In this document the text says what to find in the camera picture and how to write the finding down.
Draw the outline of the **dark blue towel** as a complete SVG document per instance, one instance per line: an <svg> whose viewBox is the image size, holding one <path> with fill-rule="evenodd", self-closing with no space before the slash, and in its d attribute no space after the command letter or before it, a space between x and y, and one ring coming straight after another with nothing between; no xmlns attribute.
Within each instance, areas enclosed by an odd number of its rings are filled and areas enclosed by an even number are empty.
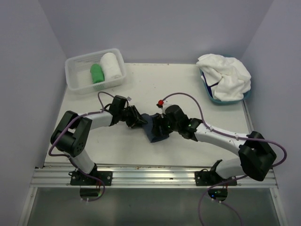
<svg viewBox="0 0 301 226"><path fill-rule="evenodd" d="M169 134L163 132L160 122L161 115L159 113L154 115L143 113L142 118L147 121L147 124L143 124L142 128L150 143L156 143L169 138Z"/></svg>

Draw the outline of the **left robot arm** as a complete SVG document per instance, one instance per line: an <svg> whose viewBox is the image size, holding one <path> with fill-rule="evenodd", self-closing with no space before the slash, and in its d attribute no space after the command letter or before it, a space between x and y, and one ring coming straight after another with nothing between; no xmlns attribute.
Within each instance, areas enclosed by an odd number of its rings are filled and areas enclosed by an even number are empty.
<svg viewBox="0 0 301 226"><path fill-rule="evenodd" d="M130 128L142 127L148 123L137 108L129 104L127 98L118 95L99 111L84 114L66 111L51 136L48 155L66 157L82 173L82 181L92 185L97 181L98 174L96 164L85 150L89 133L121 121Z"/></svg>

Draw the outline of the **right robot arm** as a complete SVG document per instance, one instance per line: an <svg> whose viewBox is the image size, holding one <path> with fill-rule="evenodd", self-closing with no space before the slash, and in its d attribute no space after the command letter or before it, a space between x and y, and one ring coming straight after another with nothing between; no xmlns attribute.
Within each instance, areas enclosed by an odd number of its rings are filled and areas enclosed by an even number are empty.
<svg viewBox="0 0 301 226"><path fill-rule="evenodd" d="M256 131L251 134L227 130L215 132L215 127L206 127L201 119L189 118L178 105L159 101L157 107L162 113L153 122L155 135L161 137L177 132L184 139L212 144L237 156L228 161L217 160L209 171L202 173L201 177L207 179L208 185L220 185L227 179L243 175L263 181L276 160L275 152Z"/></svg>

